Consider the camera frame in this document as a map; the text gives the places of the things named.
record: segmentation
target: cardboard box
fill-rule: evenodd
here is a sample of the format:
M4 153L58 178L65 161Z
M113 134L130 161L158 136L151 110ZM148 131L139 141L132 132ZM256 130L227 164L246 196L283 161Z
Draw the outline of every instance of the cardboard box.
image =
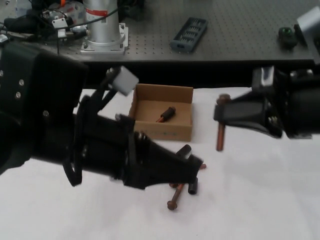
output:
M129 112L135 119L134 130L152 139L190 142L193 93L192 87L138 84ZM167 122L156 122L169 107L176 108L175 115Z

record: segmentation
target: white table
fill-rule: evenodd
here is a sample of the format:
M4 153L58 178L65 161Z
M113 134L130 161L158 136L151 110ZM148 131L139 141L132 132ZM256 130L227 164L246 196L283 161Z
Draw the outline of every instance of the white table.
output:
M190 145L208 168L198 174L198 195L185 187L176 211L167 209L174 194L167 184L142 191L84 172L71 187L62 166L31 159L0 177L0 239L320 239L319 137L277 140L228 127L224 152L215 151L216 99L245 91L194 91ZM127 114L131 100L117 95L101 114ZM185 144L158 143L172 151Z

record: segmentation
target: black cable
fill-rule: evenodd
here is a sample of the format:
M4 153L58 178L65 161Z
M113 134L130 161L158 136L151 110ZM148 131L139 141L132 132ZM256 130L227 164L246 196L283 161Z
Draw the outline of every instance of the black cable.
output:
M55 29L54 26L52 26L52 25L48 24L47 22L45 22L44 20L42 20L41 17L39 17L39 16L37 16L37 15L26 14L26 15L22 15L22 16L16 18L16 19L13 21L13 23L11 23L10 26L8 26L5 34L8 35L9 29L10 29L14 24L17 24L17 22L19 22L19 20L21 20L21 19L23 19L23 18L25 18L25 17L34 17L34 18L38 19L38 20L39 20L41 23L43 23L44 25L50 27L52 30Z
M115 14L116 12L118 12L118 10L121 9L121 8L124 8L124 6L122 6L122 7L120 6L117 9L113 10L112 12L110 12L109 14L107 14L105 16L102 16L100 18L97 18L95 20L91 20L91 21L87 21L87 22L83 22L83 23L78 23L78 24L73 24L73 25L70 25L70 26L58 27L55 30L71 29L71 28L74 28L74 27L82 26L82 25L93 24L93 23L99 22L101 20L104 20L104 19L110 17L111 15Z
M53 11L53 12L57 12L57 13L61 13L65 18L67 18L68 16L63 12L63 11L59 11L59 10L56 10L56 9L51 9L49 11Z

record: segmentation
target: silver cylindrical mount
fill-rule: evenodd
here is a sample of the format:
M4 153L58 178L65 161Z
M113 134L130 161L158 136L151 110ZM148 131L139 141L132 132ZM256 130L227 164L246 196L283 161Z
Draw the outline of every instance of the silver cylindrical mount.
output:
M117 0L83 0L86 22L101 18L117 9ZM104 20L87 25L90 36L87 41L97 47L121 44L124 34L119 27L118 12Z

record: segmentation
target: metal plate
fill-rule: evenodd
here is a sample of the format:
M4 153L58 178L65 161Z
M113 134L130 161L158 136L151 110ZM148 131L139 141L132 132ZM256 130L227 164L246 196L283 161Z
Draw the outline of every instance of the metal plate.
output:
M300 44L292 51L277 42L280 27L292 27L318 0L146 0L144 21L127 18L129 49L124 55L81 54L82 41L65 42L60 54L84 62L131 61L289 61L311 60ZM10 3L5 14L15 13ZM170 41L189 17L208 20L192 53L170 49ZM55 43L38 44L56 52Z

